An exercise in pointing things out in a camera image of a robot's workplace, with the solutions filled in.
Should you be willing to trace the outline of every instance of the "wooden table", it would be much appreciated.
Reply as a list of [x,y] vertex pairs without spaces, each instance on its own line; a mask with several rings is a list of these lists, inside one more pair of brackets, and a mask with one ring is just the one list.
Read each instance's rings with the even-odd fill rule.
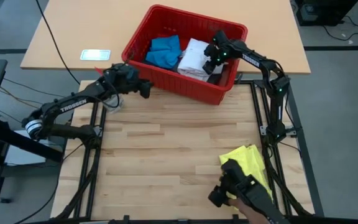
[[[80,89],[89,83],[81,82]],[[124,99],[122,110],[106,116],[92,220],[221,219],[238,213],[216,208],[207,197],[219,182],[219,155],[242,145],[260,148],[249,85],[235,85],[219,106],[156,88],[147,100],[135,93]],[[91,104],[77,108],[72,125],[89,124],[91,110]],[[284,142],[296,146],[294,139]],[[69,140],[65,153],[79,144]],[[283,145],[279,151],[288,188],[313,212],[299,152]],[[51,217],[76,192],[83,154],[82,147],[63,163]]]
[[[162,4],[244,24],[251,49],[280,62],[284,70],[309,74],[310,68],[288,0],[49,0],[45,17],[57,45],[72,69],[108,68],[121,53],[150,6]],[[84,49],[111,50],[108,61],[81,61]],[[21,64],[28,69],[64,69],[41,19]],[[260,71],[241,61],[238,71]]]

